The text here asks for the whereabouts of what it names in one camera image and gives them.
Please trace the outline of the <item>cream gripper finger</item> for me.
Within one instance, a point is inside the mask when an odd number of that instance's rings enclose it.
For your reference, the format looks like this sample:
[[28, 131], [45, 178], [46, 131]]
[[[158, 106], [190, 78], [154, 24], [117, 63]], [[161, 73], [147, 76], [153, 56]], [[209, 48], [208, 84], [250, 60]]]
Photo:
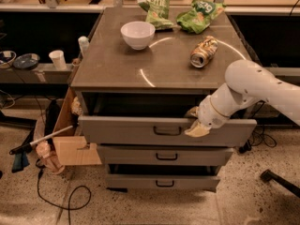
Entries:
[[185, 130], [185, 134], [189, 137], [203, 137], [209, 134], [210, 127], [203, 125], [198, 120], [195, 120], [190, 128]]
[[195, 107], [189, 109], [185, 113], [185, 117], [197, 117], [197, 116], [198, 116], [198, 106], [195, 106]]

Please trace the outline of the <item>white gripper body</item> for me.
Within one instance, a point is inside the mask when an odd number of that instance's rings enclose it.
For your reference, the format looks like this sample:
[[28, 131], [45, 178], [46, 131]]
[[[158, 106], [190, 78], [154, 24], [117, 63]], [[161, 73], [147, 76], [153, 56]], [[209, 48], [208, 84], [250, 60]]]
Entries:
[[211, 97], [207, 96], [198, 106], [199, 123], [207, 129], [221, 128], [228, 120], [228, 116], [220, 114], [213, 106]]

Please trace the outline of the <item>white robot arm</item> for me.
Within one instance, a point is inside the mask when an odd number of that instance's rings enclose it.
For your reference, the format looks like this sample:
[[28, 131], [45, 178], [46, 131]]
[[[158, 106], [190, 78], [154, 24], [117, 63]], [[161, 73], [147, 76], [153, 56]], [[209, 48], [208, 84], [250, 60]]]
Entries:
[[202, 137], [221, 128], [237, 111], [262, 100], [300, 125], [300, 87], [284, 82], [249, 60], [232, 62], [225, 71], [225, 83], [188, 111], [196, 117], [185, 130], [189, 137]]

